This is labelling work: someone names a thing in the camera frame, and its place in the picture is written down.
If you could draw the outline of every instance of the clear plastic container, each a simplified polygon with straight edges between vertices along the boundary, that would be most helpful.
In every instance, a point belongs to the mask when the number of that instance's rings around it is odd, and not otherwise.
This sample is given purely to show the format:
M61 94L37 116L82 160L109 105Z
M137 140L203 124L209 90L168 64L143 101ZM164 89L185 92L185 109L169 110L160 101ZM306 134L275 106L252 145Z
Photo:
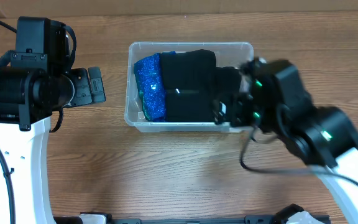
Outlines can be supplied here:
M242 129L232 128L229 123L219 126L213 122L149 122L142 111L142 103L138 96L134 74L134 64L150 55L159 52L188 52L205 49L215 52L217 67L238 67L253 58L254 49L247 42L216 43L163 43L134 42L129 47L127 96L125 105L125 121L140 132L152 133L161 131L221 131L239 132Z

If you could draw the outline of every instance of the wood grain surface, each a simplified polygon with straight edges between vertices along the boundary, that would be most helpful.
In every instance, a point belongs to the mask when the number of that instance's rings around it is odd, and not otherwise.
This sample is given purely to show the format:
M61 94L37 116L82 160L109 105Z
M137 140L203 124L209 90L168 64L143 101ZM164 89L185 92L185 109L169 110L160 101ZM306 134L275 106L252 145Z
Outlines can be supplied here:
M358 0L0 0L0 17L358 11Z
M135 41L248 41L256 55L288 58L317 105L341 107L358 128L358 12L55 18L78 41L74 67L99 66L107 101L65 111L48 144L54 215L84 211L114 218L212 218L271 214L297 203L346 223L316 177L251 174L237 158L247 136L143 134L124 121L128 48ZM11 25L15 19L5 20ZM0 27L0 56L15 35ZM252 144L254 167L303 167L280 142Z

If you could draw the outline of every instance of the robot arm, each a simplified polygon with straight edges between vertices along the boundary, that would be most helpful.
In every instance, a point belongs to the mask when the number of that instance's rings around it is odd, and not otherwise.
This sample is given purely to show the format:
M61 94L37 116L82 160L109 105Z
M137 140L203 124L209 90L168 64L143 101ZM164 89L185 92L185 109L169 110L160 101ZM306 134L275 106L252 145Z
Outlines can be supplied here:
M328 171L341 174L358 182L358 150L352 148L336 158L337 166L333 168L310 166L313 171ZM328 175L319 175L318 178L331 192L335 202L350 224L358 223L358 186Z
M71 53L67 34L73 39ZM47 177L50 116L59 111L61 121L63 108L105 101L99 68L71 69L75 50L70 27L47 18L20 17L16 49L0 59L0 160L11 170L10 175L3 172L0 163L0 224L55 223ZM9 178L12 188L7 187ZM97 215L76 220L70 223L106 221Z
M311 169L305 174L317 175L323 181L347 221L358 224L358 132L350 119L339 108L315 107L298 69L287 60L265 63L256 58L244 64L241 71L251 80L250 89L234 95L231 125L256 126L263 133L276 133L290 153ZM217 106L218 121L222 120L219 114L222 111ZM280 173L249 168L243 156L240 158L249 171Z
M0 123L0 149L9 168L15 195L16 223L55 223L49 202L47 143L50 118L21 131L18 124ZM10 223L9 201L0 165L0 224Z

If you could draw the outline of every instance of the black cloth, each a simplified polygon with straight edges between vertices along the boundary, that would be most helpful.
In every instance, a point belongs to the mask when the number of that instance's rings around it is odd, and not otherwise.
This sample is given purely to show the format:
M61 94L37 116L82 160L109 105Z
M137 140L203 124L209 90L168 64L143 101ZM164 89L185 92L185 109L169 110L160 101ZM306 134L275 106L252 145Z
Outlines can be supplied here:
M213 74L213 99L225 105L223 121L230 122L233 114L233 94L240 90L241 75L234 67L216 68Z
M160 55L162 83L166 90L208 90L210 74L216 68L215 53L195 50Z
M213 122L213 100L219 98L230 111L231 93L240 89L238 70L216 68L209 50L162 53L160 66L168 122Z

